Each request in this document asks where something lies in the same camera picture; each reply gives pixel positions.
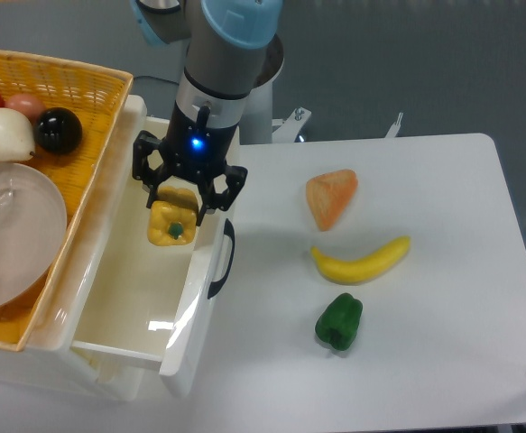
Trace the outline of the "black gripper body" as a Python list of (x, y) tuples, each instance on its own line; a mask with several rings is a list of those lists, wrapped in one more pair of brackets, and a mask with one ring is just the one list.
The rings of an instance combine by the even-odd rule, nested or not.
[(179, 107), (174, 108), (166, 136), (158, 146), (162, 164), (152, 173), (154, 189), (170, 177), (208, 189), (216, 177), (223, 175), (231, 191), (240, 190), (240, 170), (226, 162), (236, 127), (210, 127), (208, 122), (213, 118), (209, 103), (200, 106), (195, 120)]

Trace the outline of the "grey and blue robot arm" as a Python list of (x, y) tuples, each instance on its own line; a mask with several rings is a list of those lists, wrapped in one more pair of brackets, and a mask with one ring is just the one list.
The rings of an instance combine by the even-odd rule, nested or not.
[(276, 35), (281, 1), (133, 1), (151, 41), (189, 40), (167, 133), (141, 131), (134, 141), (132, 175), (158, 198), (171, 177), (198, 188), (197, 220), (231, 208), (247, 170), (226, 161), (247, 99)]

